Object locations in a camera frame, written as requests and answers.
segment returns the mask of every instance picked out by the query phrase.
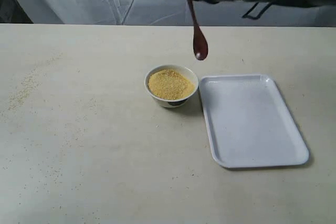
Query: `brown spoon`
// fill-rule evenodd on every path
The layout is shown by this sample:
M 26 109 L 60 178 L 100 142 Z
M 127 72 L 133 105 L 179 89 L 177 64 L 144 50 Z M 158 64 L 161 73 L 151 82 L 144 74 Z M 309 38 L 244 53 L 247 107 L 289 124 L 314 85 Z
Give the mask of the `brown spoon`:
M 206 41 L 196 19 L 193 0 L 187 0 L 194 24 L 194 55 L 197 60 L 204 60 L 208 56 L 208 42 Z

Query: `white backdrop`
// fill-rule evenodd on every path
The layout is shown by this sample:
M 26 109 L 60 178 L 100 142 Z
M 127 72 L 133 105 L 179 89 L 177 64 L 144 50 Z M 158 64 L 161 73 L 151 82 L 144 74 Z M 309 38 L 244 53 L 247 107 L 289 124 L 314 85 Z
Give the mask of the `white backdrop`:
M 35 23 L 191 25 L 185 0 L 18 0 Z M 241 19 L 251 3 L 196 3 L 207 26 L 335 26 L 336 8 L 271 7 L 258 21 Z

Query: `white bowl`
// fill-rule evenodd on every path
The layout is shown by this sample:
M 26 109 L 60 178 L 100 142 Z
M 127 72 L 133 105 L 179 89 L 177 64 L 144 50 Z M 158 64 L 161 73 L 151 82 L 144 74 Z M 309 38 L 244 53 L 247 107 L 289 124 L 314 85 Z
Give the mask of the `white bowl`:
M 184 97 L 184 98 L 178 99 L 178 100 L 165 100 L 165 99 L 162 99 L 162 98 L 159 98 L 159 97 L 155 96 L 150 91 L 150 89 L 148 87 L 149 77 L 152 74 L 154 74 L 156 72 L 159 72 L 161 70 L 165 70 L 165 69 L 173 69 L 174 71 L 182 74 L 185 78 L 187 78 L 189 81 L 191 81 L 194 84 L 194 86 L 195 86 L 194 91 L 190 95 L 188 95 L 187 97 Z M 161 66 L 158 66 L 158 67 L 152 69 L 151 71 L 149 71 L 146 74 L 145 87 L 146 87 L 146 90 L 148 91 L 148 93 L 152 96 L 152 98 L 162 107 L 177 108 L 179 106 L 182 106 L 197 91 L 197 89 L 198 89 L 198 77 L 193 71 L 191 71 L 189 68 L 186 68 L 186 67 L 181 67 L 181 66 L 178 66 L 178 65 L 161 65 Z

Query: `plastic tray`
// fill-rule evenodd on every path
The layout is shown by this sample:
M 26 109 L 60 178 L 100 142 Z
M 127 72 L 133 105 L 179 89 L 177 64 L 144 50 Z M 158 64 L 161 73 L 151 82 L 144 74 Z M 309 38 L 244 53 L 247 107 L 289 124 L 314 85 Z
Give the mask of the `plastic tray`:
M 204 77 L 199 88 L 212 156 L 221 166 L 286 166 L 308 160 L 308 149 L 270 77 Z

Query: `granular food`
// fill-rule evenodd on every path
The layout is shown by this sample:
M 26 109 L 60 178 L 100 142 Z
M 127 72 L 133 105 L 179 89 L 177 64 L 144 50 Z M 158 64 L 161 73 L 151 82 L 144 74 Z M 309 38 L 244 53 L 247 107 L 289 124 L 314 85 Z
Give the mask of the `granular food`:
M 157 97 L 165 100 L 178 100 L 190 95 L 195 85 L 173 69 L 165 69 L 152 74 L 148 87 Z

